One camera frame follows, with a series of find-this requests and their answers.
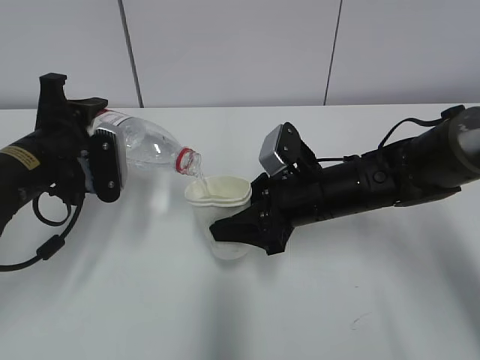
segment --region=clear plastic bottle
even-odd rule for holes
[[[174,169],[177,173],[202,177],[201,156],[184,147],[171,133],[153,122],[112,110],[94,120],[94,128],[108,122],[124,131],[127,162],[142,170]]]

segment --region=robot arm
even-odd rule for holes
[[[326,168],[292,124],[279,125],[263,143],[259,160],[266,172],[252,182],[250,207],[212,224],[215,240],[277,254],[301,225],[445,199],[480,178],[480,107],[456,106],[436,121],[400,123],[406,121],[434,127],[384,146],[394,127],[378,149]]]
[[[23,269],[49,259],[65,244],[65,237],[80,215],[85,193],[95,193],[104,202],[117,200],[125,183],[126,158],[122,132],[102,125],[92,136],[88,129],[108,101],[99,97],[67,100],[63,86],[67,77],[48,73],[40,77],[40,99],[34,132],[0,149],[0,235],[8,221],[33,200],[37,217],[38,199],[47,192],[76,210],[64,232],[37,249],[32,259],[16,265],[0,265],[0,272]]]

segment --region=plastic cup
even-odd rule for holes
[[[250,206],[250,182],[234,176],[210,176],[205,178],[205,182],[210,196],[206,196],[205,185],[196,180],[185,189],[185,199],[193,206],[195,218],[202,227],[212,253],[222,260],[243,257],[250,250],[250,245],[215,241],[209,227],[215,221],[229,218]]]

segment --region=table surface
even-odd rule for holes
[[[377,147],[406,117],[449,105],[124,109],[200,152],[206,175],[254,179],[263,139],[292,122],[319,157]],[[34,127],[2,110],[0,146]],[[393,139],[425,129],[405,124]],[[168,172],[129,174],[113,204],[89,195],[67,246],[0,275],[2,359],[478,359],[480,182],[442,202],[295,230],[286,252],[216,260]],[[42,209],[59,216],[60,202]],[[1,263],[55,229],[29,206],[1,237]]]

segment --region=warning label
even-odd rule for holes
[[[28,170],[33,170],[40,165],[40,161],[38,161],[31,152],[28,152],[19,146],[7,146],[0,150],[0,153],[16,158],[20,163],[25,165]]]

